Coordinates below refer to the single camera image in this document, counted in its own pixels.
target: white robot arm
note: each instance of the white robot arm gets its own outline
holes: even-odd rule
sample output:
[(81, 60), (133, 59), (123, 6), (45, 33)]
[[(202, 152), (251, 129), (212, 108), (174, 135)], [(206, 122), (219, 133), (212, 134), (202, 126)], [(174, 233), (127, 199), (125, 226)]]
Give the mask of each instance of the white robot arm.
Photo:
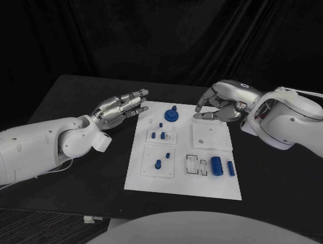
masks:
[(219, 110), (196, 113), (195, 118), (229, 122), (247, 111), (242, 131), (278, 149), (287, 150), (298, 143), (323, 157), (323, 108), (298, 92), (323, 98), (321, 94), (284, 87), (262, 95), (247, 84), (222, 80), (205, 92), (196, 107), (200, 112), (209, 101)]
[(147, 111), (136, 108), (147, 90), (105, 100), (91, 115), (19, 126), (0, 132), (0, 185), (27, 180), (84, 156), (91, 147), (104, 152), (111, 137), (102, 132)]

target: black table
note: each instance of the black table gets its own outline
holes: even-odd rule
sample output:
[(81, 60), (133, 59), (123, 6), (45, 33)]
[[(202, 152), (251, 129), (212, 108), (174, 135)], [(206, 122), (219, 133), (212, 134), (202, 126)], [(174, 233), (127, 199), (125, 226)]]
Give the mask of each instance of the black table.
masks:
[[(29, 123), (89, 114), (104, 99), (141, 88), (150, 90), (150, 101), (183, 104), (196, 104), (206, 90), (63, 75)], [(108, 131), (112, 143), (105, 153), (92, 149), (63, 172), (3, 189), (0, 207), (123, 219), (169, 211), (213, 211), (254, 218), (300, 233), (323, 234), (323, 159), (300, 145), (287, 151), (272, 148), (241, 131), (239, 122), (228, 126), (242, 201), (124, 190), (134, 117)]]

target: white board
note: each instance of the white board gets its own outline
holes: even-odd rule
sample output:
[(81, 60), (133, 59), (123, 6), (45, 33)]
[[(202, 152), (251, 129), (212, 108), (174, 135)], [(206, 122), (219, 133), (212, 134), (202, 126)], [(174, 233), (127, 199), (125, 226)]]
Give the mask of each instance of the white board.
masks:
[[(140, 114), (137, 120), (124, 189), (242, 200), (238, 174), (229, 175), (226, 164), (228, 161), (232, 161), (236, 173), (226, 123), (195, 120), (195, 105), (151, 101), (146, 101), (143, 105), (148, 106), (148, 111)], [(179, 119), (176, 122), (169, 122), (164, 119), (164, 112), (172, 109), (173, 105), (177, 106)], [(202, 111), (213, 112), (216, 108), (203, 107)], [(166, 135), (172, 134), (169, 142), (160, 141), (159, 137), (153, 141), (151, 132), (159, 132), (157, 135), (161, 132), (166, 132)], [(173, 133), (176, 133), (176, 144), (173, 144)], [(151, 146), (153, 154), (146, 150), (147, 146)], [(169, 160), (164, 153), (172, 148), (174, 153)], [(187, 160), (187, 155), (195, 156), (192, 160)], [(213, 175), (212, 157), (221, 157), (222, 176)], [(154, 164), (159, 158), (161, 168), (157, 170)]]

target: black backdrop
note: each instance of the black backdrop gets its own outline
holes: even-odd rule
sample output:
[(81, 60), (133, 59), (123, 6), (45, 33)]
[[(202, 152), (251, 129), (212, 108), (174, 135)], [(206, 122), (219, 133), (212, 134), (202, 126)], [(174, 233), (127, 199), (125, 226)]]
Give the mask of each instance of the black backdrop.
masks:
[(323, 92), (323, 1), (0, 1), (0, 130), (62, 74)]

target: robotic hand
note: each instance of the robotic hand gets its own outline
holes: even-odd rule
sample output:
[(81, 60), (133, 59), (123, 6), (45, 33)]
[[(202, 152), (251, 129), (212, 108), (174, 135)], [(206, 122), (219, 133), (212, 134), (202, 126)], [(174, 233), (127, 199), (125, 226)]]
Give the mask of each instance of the robotic hand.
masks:
[[(235, 121), (248, 112), (241, 123), (242, 131), (258, 136), (278, 149), (287, 150), (296, 143), (323, 157), (323, 108), (304, 93), (323, 98), (323, 94), (278, 87), (265, 95), (247, 84), (222, 80), (203, 93), (196, 106), (196, 119)], [(219, 110), (200, 113), (210, 103)]]
[(0, 132), (0, 185), (27, 180), (84, 156), (91, 147), (104, 152), (111, 137), (102, 132), (148, 110), (136, 108), (147, 90), (107, 99), (91, 115), (62, 118)]

